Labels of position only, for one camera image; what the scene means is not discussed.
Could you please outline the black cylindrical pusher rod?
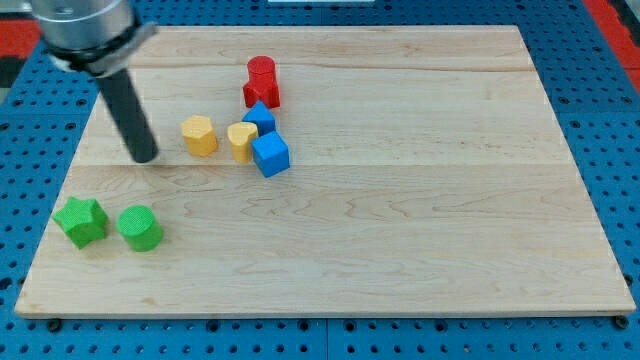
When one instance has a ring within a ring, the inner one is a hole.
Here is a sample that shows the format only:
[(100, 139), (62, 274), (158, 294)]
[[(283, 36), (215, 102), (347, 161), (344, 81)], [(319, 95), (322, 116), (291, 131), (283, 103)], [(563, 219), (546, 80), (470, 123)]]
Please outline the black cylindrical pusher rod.
[(158, 145), (128, 70), (96, 78), (96, 83), (131, 158), (136, 163), (154, 160)]

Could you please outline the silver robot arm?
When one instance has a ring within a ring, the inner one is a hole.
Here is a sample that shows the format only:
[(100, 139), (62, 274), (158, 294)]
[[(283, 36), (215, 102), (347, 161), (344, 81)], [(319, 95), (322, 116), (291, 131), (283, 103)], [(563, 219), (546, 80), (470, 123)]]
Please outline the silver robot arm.
[(31, 0), (52, 62), (91, 75), (131, 158), (147, 163), (158, 146), (128, 72), (128, 62), (157, 33), (129, 0)]

